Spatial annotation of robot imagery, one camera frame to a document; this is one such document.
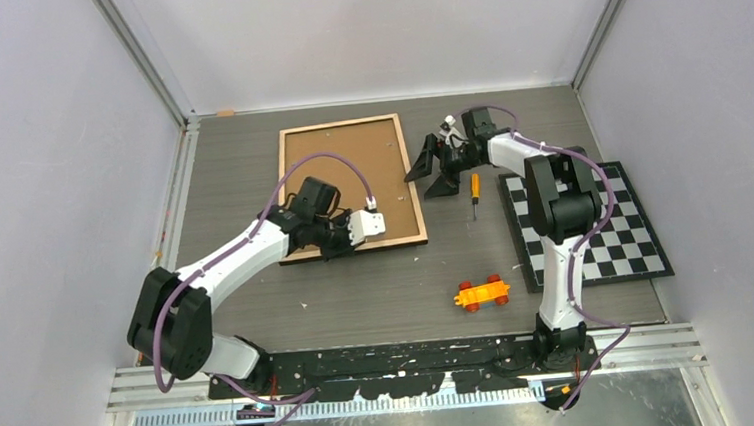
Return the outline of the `yellow handled screwdriver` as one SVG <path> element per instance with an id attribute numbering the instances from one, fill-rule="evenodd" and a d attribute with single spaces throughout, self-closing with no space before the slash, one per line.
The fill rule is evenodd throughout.
<path id="1" fill-rule="evenodd" d="M 472 217 L 475 221 L 477 221 L 479 218 L 478 206 L 480 203 L 479 200 L 481 196 L 480 175 L 478 173 L 473 173 L 471 175 L 470 188 L 471 188 Z"/>

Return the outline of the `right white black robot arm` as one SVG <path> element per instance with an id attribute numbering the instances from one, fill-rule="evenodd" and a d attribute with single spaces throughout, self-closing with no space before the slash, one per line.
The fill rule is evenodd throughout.
<path id="1" fill-rule="evenodd" d="M 582 263 L 590 238 L 605 226 L 610 204 L 600 197 L 597 165 L 583 150 L 553 147 L 500 128 L 481 105 L 446 117 L 405 175 L 410 183 L 439 172 L 425 198 L 455 196 L 461 173 L 483 165 L 524 180 L 528 215 L 542 239 L 545 281 L 532 334 L 531 354 L 547 371 L 560 371 L 584 351 L 589 317 L 583 312 Z"/>

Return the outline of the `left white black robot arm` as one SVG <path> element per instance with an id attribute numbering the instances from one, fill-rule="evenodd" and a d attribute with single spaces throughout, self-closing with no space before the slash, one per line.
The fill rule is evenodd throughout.
<path id="1" fill-rule="evenodd" d="M 126 342 L 173 378 L 225 375 L 249 396 L 270 386 L 264 349 L 215 333 L 213 314 L 241 285 L 296 251 L 316 247 L 325 259 L 353 253 L 351 210 L 340 191 L 314 177 L 281 205 L 271 204 L 234 240 L 176 272 L 157 267 L 142 284 Z"/>

